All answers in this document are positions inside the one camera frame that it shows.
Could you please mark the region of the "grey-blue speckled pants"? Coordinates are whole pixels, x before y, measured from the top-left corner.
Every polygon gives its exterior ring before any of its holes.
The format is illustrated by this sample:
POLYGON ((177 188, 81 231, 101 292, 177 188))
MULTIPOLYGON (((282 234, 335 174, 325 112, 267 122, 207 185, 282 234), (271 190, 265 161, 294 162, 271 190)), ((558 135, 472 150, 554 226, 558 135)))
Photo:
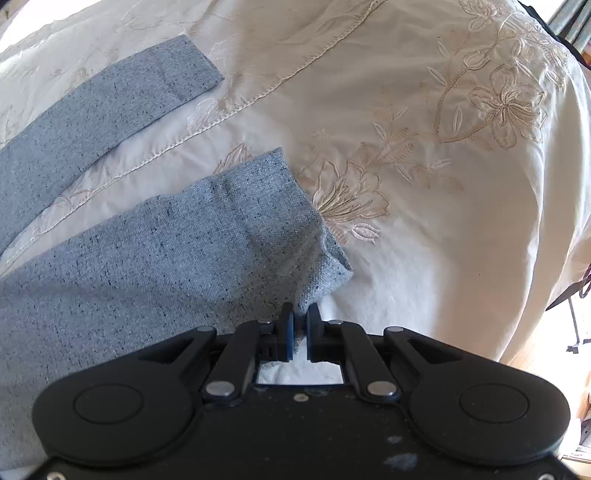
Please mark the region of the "grey-blue speckled pants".
MULTIPOLYGON (((2 244, 100 157, 221 79, 178 36, 53 104, 2 148, 2 244)), ((352 275, 280 149, 51 248, 1 281, 2 468, 43 460, 30 412, 53 381, 200 325, 228 332, 284 304, 304 314, 352 275)))

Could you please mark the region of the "cream embroidered bedspread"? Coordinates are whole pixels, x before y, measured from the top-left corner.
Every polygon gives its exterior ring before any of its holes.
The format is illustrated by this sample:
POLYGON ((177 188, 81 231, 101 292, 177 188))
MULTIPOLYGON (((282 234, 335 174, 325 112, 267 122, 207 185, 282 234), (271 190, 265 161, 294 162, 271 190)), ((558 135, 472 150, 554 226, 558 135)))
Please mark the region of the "cream embroidered bedspread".
POLYGON ((1 50, 1 151, 178 36, 221 83, 100 157, 8 245, 62 242, 274 149, 345 253, 318 304, 503 362, 590 257, 590 76, 515 1, 100 1, 1 50))

